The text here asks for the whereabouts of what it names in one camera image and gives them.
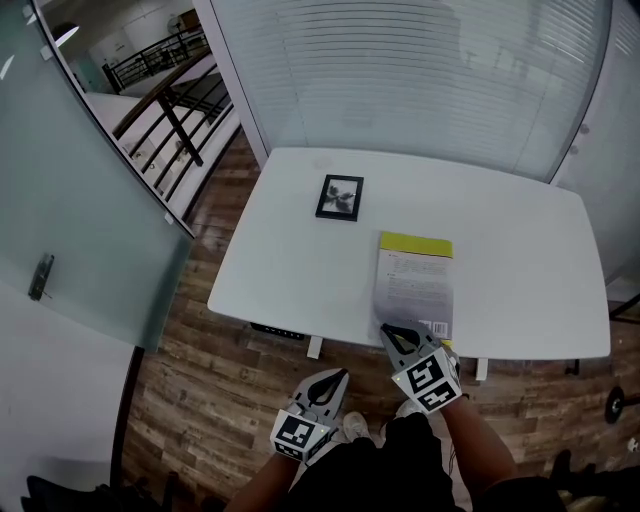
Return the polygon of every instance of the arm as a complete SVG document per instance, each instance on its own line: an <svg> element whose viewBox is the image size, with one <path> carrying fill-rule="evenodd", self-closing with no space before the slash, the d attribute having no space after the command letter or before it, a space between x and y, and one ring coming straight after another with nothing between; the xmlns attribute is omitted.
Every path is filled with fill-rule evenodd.
<svg viewBox="0 0 640 512"><path fill-rule="evenodd" d="M462 397L441 409L456 449L462 480L472 500L503 480L516 478L516 463L498 434Z"/></svg>
<svg viewBox="0 0 640 512"><path fill-rule="evenodd" d="M225 512L269 512L276 510L296 477L300 462L278 453L271 456L251 481L240 489Z"/></svg>

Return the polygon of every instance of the paper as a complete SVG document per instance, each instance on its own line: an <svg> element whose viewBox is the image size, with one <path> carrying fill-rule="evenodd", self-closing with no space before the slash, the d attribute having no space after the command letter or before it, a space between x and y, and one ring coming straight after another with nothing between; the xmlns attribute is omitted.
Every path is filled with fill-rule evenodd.
<svg viewBox="0 0 640 512"><path fill-rule="evenodd" d="M383 232L374 291L376 324L422 322L442 340L453 336L453 244Z"/></svg>

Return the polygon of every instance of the table leg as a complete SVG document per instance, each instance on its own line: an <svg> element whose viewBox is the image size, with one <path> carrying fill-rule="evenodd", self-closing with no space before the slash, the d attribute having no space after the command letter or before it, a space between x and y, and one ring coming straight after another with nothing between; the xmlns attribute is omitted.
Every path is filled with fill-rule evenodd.
<svg viewBox="0 0 640 512"><path fill-rule="evenodd" d="M487 380L489 360L481 357L476 361L476 380Z"/></svg>
<svg viewBox="0 0 640 512"><path fill-rule="evenodd" d="M307 357L311 359L318 359L320 357L320 350L322 349L322 338L320 336L311 336L309 341L309 350L307 350Z"/></svg>

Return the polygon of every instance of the frosted glass door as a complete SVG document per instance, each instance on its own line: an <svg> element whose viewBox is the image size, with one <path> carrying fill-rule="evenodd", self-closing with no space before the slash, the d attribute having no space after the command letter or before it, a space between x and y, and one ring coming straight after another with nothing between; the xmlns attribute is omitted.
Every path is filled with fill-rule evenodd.
<svg viewBox="0 0 640 512"><path fill-rule="evenodd" d="M165 221L56 59L43 59L24 5L0 4L0 280L26 294L53 254L43 307L154 348L191 237Z"/></svg>

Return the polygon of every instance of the white table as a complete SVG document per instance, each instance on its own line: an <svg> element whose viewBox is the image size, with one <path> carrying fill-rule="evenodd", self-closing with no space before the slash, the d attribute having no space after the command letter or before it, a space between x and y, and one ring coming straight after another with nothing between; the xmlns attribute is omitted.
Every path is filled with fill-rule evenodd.
<svg viewBox="0 0 640 512"><path fill-rule="evenodd" d="M364 177L357 222L315 217L327 174ZM233 235L209 309L381 346L368 332L383 230L453 241L459 355L609 354L604 280L580 197L498 171L370 151L273 151Z"/></svg>

